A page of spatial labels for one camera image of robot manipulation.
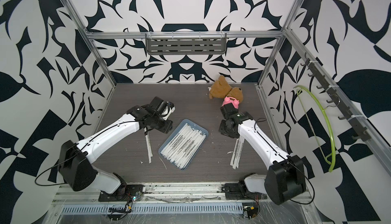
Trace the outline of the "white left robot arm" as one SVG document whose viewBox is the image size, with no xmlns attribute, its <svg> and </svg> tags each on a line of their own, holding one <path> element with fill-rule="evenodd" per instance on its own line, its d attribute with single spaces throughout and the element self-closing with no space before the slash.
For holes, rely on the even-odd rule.
<svg viewBox="0 0 391 224">
<path fill-rule="evenodd" d="M 92 187 L 110 196 L 125 195 L 124 179 L 94 167 L 93 163 L 112 146 L 141 129 L 168 133 L 172 129 L 169 117 L 174 111 L 172 102 L 154 97 L 149 104 L 132 107 L 96 134 L 76 143 L 65 142 L 61 146 L 58 172 L 73 191 Z"/>
</svg>

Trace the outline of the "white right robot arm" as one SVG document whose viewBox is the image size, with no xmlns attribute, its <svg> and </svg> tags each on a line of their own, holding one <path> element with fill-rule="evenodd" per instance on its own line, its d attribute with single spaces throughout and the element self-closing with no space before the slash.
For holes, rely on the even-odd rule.
<svg viewBox="0 0 391 224">
<path fill-rule="evenodd" d="M 278 147 L 257 125 L 248 112 L 239 112 L 232 104 L 220 108 L 222 135 L 246 140 L 267 168 L 265 177 L 251 174 L 241 180 L 244 192 L 262 193 L 281 205 L 306 191 L 303 161 Z"/>
</svg>

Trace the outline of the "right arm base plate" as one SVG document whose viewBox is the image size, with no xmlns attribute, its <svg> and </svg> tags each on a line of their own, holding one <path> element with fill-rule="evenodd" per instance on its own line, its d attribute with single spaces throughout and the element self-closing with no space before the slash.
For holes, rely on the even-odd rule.
<svg viewBox="0 0 391 224">
<path fill-rule="evenodd" d="M 226 183 L 222 187 L 222 192 L 225 194 L 227 200 L 268 199 L 268 196 L 266 194 L 248 191 L 243 182 Z"/>
</svg>

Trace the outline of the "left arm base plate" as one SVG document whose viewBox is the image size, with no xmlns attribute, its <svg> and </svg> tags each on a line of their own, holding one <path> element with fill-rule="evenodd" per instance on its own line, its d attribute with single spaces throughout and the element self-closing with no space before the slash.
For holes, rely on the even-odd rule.
<svg viewBox="0 0 391 224">
<path fill-rule="evenodd" d="M 112 194 L 108 194 L 104 191 L 100 192 L 98 198 L 99 202 L 127 202 L 136 201 L 143 194 L 144 186 L 142 184 L 128 184 L 127 186 L 121 185 L 118 190 Z"/>
</svg>

